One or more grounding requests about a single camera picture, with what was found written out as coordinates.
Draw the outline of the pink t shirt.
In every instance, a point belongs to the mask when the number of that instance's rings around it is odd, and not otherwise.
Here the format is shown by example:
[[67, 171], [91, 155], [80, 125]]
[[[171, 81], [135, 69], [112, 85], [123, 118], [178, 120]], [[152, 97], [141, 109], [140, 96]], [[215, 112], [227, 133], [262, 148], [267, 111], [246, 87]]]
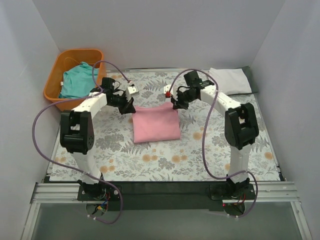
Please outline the pink t shirt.
[[136, 107], [132, 123], [135, 144], [181, 138], [178, 111], [170, 102], [156, 107]]

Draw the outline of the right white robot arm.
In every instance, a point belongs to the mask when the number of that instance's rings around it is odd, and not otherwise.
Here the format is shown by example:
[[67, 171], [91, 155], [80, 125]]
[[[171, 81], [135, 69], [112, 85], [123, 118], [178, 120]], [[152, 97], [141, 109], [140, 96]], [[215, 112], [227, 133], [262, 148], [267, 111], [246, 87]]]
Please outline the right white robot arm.
[[220, 91], [218, 82], [209, 76], [207, 80], [199, 77], [197, 69], [181, 72], [186, 85], [175, 87], [166, 85], [163, 92], [173, 104], [173, 109], [188, 109], [189, 104], [200, 100], [210, 105], [224, 118], [224, 137], [230, 146], [230, 167], [225, 177], [209, 174], [218, 181], [217, 186], [209, 188], [215, 199], [237, 199], [244, 201], [252, 193], [258, 194], [258, 184], [251, 184], [254, 175], [249, 171], [251, 146], [259, 135], [255, 108], [250, 103], [240, 103]]

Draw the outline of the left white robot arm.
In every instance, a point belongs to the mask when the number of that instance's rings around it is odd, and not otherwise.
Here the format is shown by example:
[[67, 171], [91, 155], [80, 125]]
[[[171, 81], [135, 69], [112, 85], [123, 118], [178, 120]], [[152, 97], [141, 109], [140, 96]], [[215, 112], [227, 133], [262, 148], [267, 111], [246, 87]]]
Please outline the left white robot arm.
[[80, 105], [64, 110], [60, 116], [60, 145], [74, 158], [77, 167], [84, 173], [77, 182], [85, 194], [95, 200], [106, 196], [106, 186], [99, 182], [101, 172], [94, 159], [94, 116], [105, 106], [115, 107], [120, 114], [136, 112], [133, 95], [139, 91], [129, 82], [125, 90], [115, 87], [116, 81], [104, 77], [99, 87], [93, 88]]

